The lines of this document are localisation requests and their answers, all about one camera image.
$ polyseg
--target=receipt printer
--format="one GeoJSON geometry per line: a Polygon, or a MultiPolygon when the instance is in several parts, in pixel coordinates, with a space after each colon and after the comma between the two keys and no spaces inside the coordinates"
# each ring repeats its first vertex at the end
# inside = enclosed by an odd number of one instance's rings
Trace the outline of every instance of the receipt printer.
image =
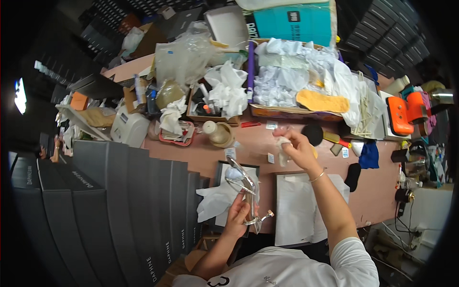
{"type": "Polygon", "coordinates": [[[145,139],[150,121],[139,113],[128,113],[126,106],[120,107],[113,122],[110,135],[113,141],[140,147],[145,139]]]}

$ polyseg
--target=white t-shirt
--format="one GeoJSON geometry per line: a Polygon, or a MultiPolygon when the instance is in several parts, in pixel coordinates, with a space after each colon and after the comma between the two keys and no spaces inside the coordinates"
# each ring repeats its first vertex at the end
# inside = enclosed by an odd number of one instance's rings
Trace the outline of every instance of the white t-shirt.
{"type": "Polygon", "coordinates": [[[309,259],[301,250],[266,247],[238,260],[230,270],[209,281],[179,275],[173,287],[379,286],[376,265],[356,237],[341,240],[333,249],[330,263],[331,266],[309,259]]]}

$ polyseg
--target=pink table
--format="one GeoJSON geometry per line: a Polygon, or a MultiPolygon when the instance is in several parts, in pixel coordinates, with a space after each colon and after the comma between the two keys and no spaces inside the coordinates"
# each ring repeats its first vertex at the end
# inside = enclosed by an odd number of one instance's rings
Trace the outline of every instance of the pink table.
{"type": "MultiPolygon", "coordinates": [[[[152,55],[128,62],[104,73],[110,77],[115,74],[115,81],[130,79],[133,73],[139,73],[151,65],[152,55]]],[[[382,79],[384,86],[388,85],[393,79],[382,79]]],[[[262,125],[250,128],[232,128],[236,134],[236,140],[241,146],[237,148],[236,155],[239,163],[253,164],[260,166],[260,214],[265,214],[268,209],[275,212],[275,190],[274,175],[281,171],[301,170],[294,162],[289,162],[284,168],[278,163],[278,151],[274,144],[272,130],[266,129],[266,119],[253,118],[248,110],[245,111],[241,121],[261,121],[262,125]],[[267,154],[275,155],[276,164],[268,163],[267,154]]],[[[300,130],[307,120],[282,120],[279,125],[292,125],[300,130]]],[[[323,122],[323,128],[336,132],[336,124],[323,122]]],[[[396,149],[398,143],[390,141],[379,141],[379,169],[363,169],[358,180],[355,192],[352,192],[349,199],[349,207],[354,216],[356,226],[362,227],[370,222],[379,223],[394,217],[396,202],[394,188],[398,174],[398,164],[390,159],[391,153],[396,149]]],[[[328,174],[339,174],[343,179],[346,178],[348,166],[358,162],[358,157],[349,152],[348,158],[343,158],[342,154],[335,157],[330,148],[333,143],[323,140],[316,147],[319,155],[318,161],[327,167],[328,174]]],[[[224,150],[213,146],[206,135],[196,135],[193,143],[189,147],[179,147],[171,144],[164,144],[159,141],[145,139],[143,147],[150,150],[150,157],[169,160],[188,162],[188,170],[200,172],[201,175],[214,178],[218,160],[225,160],[224,150]]],[[[274,232],[275,217],[266,219],[263,222],[262,233],[274,232]]]]}

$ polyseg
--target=person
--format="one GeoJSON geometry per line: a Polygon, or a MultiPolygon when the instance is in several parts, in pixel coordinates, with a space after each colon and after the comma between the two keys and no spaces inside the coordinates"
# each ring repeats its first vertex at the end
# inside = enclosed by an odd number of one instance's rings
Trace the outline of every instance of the person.
{"type": "Polygon", "coordinates": [[[177,276],[173,286],[379,286],[378,271],[357,235],[351,211],[314,157],[308,138],[293,129],[276,129],[273,135],[291,141],[282,144],[284,152],[309,175],[328,232],[331,266],[310,259],[301,250],[267,247],[236,261],[222,274],[236,241],[246,231],[243,222],[250,207],[238,194],[213,248],[196,263],[191,275],[177,276]]]}
{"type": "Polygon", "coordinates": [[[47,156],[45,148],[40,145],[39,148],[35,151],[35,156],[41,159],[49,159],[54,163],[59,162],[59,147],[61,146],[61,141],[58,136],[54,137],[54,153],[52,157],[47,156]]]}

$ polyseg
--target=yellow insole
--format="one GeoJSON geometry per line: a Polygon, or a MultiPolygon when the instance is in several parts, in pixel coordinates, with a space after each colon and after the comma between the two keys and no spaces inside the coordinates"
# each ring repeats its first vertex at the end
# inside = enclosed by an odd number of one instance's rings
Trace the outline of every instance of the yellow insole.
{"type": "Polygon", "coordinates": [[[345,113],[349,111],[349,100],[343,96],[326,96],[311,90],[297,93],[297,102],[315,112],[345,113]]]}

